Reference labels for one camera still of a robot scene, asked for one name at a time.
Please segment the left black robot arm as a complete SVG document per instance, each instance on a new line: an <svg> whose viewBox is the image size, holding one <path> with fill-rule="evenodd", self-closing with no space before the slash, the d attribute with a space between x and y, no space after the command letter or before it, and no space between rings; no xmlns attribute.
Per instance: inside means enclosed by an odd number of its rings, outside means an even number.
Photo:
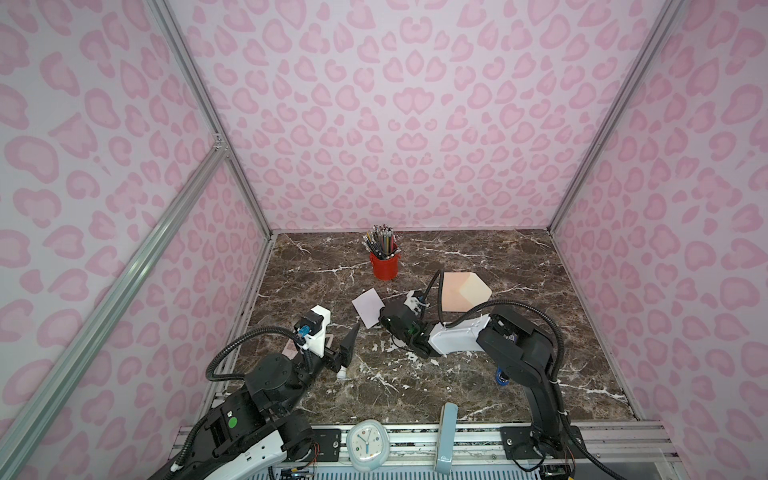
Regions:
<svg viewBox="0 0 768 480"><path fill-rule="evenodd" d="M284 461L311 464L318 455L316 435L296 405L323 369L338 372L351 364L359 329L355 326L336 350L321 341L322 356L309 350L308 336L279 326L255 328L236 338L214 356L206 378L243 385L199 419L180 451L150 477L241 479ZM264 335L287 338L299 353L292 359L272 353L245 374L216 373L237 347Z"/></svg>

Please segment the aluminium frame rail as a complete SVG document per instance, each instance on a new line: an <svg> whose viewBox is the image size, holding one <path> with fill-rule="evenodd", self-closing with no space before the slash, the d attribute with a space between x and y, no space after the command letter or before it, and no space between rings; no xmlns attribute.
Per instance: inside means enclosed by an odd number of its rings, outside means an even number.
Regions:
<svg viewBox="0 0 768 480"><path fill-rule="evenodd" d="M316 425L319 461L308 467L311 479L539 479L506 458L506 434L522 423L459 423L452 469L434 470L439 438L436 424L389 424L390 455L376 470L354 469L346 450L349 425ZM661 423L654 421L576 422L588 451L626 479L687 479L682 459Z"/></svg>

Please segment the coloured pencils bunch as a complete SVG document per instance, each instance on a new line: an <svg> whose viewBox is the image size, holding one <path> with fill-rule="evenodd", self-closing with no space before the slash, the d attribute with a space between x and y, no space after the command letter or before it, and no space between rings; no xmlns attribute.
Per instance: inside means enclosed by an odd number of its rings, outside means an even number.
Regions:
<svg viewBox="0 0 768 480"><path fill-rule="evenodd" d="M374 225L363 235L362 241L378 260L388 260L399 253L394 230L388 225Z"/></svg>

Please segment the white alarm clock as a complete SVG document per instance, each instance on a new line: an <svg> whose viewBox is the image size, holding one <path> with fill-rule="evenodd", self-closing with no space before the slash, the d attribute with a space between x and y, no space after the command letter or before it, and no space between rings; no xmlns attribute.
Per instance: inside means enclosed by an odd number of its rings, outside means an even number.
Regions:
<svg viewBox="0 0 768 480"><path fill-rule="evenodd" d="M346 434L346 448L353 468L359 472L379 469L388 460L391 442L383 424L365 420Z"/></svg>

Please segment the pink calculator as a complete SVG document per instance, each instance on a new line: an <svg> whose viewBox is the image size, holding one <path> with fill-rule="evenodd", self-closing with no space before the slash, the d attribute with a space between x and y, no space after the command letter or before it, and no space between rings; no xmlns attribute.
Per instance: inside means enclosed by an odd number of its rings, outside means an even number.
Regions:
<svg viewBox="0 0 768 480"><path fill-rule="evenodd" d="M296 344L288 340L282 350L282 354L287 357L289 360L293 360L299 353L301 352L301 349L296 346Z"/></svg>

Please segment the pink envelope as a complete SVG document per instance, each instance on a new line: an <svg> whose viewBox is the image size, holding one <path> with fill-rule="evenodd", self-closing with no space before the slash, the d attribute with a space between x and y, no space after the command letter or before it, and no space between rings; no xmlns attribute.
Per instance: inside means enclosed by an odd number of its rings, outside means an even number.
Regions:
<svg viewBox="0 0 768 480"><path fill-rule="evenodd" d="M491 288L473 272L446 272L441 295L442 310L466 312L486 302L492 295Z"/></svg>

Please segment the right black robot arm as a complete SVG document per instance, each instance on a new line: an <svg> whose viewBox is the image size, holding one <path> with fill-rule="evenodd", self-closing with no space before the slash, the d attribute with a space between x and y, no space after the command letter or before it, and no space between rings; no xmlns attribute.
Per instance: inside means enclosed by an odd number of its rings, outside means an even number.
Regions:
<svg viewBox="0 0 768 480"><path fill-rule="evenodd" d="M429 323L427 304L411 297L385 304L379 311L379 324L422 358L483 352L497 366L498 383L522 387L532 422L528 427L501 429L507 459L530 460L538 468L548 458L584 458L584 441L570 423L556 379L563 363L562 334L548 335L520 314L520 308L556 327L540 310L507 300L481 303L451 325Z"/></svg>

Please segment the light blue phone stand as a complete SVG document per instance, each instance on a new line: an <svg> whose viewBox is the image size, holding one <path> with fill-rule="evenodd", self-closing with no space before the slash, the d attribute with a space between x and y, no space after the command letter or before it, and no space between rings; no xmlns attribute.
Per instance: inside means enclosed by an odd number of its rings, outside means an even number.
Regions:
<svg viewBox="0 0 768 480"><path fill-rule="evenodd" d="M434 470L441 475L449 475L452 470L457 419L458 406L451 402L445 403L441 410L438 437L435 443Z"/></svg>

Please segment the blue stapler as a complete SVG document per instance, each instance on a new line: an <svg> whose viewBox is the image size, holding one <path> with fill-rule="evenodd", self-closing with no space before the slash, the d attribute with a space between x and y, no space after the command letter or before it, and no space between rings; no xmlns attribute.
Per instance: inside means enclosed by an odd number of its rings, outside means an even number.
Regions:
<svg viewBox="0 0 768 480"><path fill-rule="evenodd" d="M498 368L495 373L495 381L499 386L508 386L510 384L510 379L501 368Z"/></svg>

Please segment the red pencil cup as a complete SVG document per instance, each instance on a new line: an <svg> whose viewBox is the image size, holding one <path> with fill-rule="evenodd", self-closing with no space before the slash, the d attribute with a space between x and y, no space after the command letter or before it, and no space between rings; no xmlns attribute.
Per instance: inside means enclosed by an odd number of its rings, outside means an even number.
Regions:
<svg viewBox="0 0 768 480"><path fill-rule="evenodd" d="M393 254L384 259L380 259L375 254L370 253L369 259L372 265L374 276L382 281L391 281L396 278L399 271L399 255Z"/></svg>

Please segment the white letter paper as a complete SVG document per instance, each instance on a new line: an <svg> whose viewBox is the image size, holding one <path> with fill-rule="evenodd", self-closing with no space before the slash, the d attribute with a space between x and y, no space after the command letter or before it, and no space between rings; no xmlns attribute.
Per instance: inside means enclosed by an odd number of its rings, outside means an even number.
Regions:
<svg viewBox="0 0 768 480"><path fill-rule="evenodd" d="M352 300L353 307L366 329L379 322L384 303L375 289L371 288Z"/></svg>

